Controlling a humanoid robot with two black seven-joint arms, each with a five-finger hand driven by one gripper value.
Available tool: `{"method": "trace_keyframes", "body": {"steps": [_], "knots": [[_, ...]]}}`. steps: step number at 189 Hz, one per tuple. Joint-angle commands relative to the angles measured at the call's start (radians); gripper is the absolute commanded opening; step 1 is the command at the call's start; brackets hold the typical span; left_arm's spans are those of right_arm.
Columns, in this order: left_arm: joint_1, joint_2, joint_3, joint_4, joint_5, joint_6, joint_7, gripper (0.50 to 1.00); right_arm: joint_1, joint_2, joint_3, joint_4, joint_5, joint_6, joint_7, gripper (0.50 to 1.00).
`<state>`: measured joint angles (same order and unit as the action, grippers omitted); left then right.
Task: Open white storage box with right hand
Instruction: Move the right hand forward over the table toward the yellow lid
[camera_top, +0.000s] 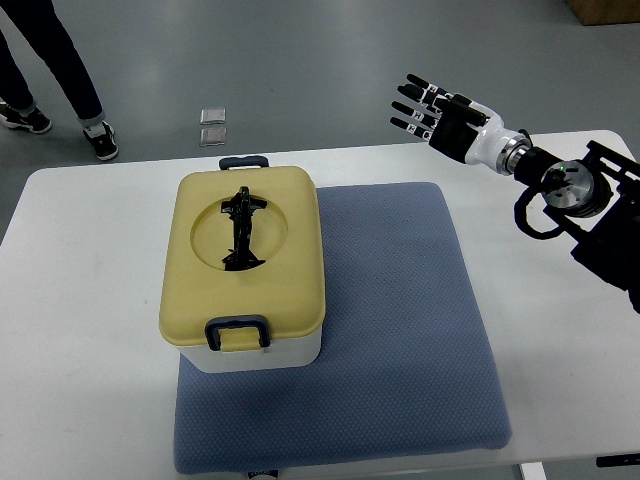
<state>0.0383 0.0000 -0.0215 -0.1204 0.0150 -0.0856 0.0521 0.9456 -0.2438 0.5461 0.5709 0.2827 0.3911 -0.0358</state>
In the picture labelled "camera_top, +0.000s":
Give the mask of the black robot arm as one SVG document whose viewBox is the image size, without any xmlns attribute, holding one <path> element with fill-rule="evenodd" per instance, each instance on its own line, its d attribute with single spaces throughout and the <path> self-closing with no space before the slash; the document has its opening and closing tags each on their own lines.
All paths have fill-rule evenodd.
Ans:
<svg viewBox="0 0 640 480">
<path fill-rule="evenodd" d="M 526 186 L 514 204 L 516 226 L 537 240 L 570 235 L 574 260 L 638 310 L 639 164 L 594 140 L 583 158 L 562 160 L 525 138 L 504 168 Z"/>
</svg>

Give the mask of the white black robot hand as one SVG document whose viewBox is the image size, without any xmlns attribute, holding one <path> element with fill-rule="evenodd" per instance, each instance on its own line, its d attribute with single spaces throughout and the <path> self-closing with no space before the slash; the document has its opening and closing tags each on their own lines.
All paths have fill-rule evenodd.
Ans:
<svg viewBox="0 0 640 480">
<path fill-rule="evenodd" d="M 403 116 L 391 118 L 391 124 L 459 163 L 506 174 L 508 156 L 529 143 L 524 134 L 507 129 L 493 110 L 414 74 L 398 92 L 414 104 L 394 101 L 392 107 Z"/>
</svg>

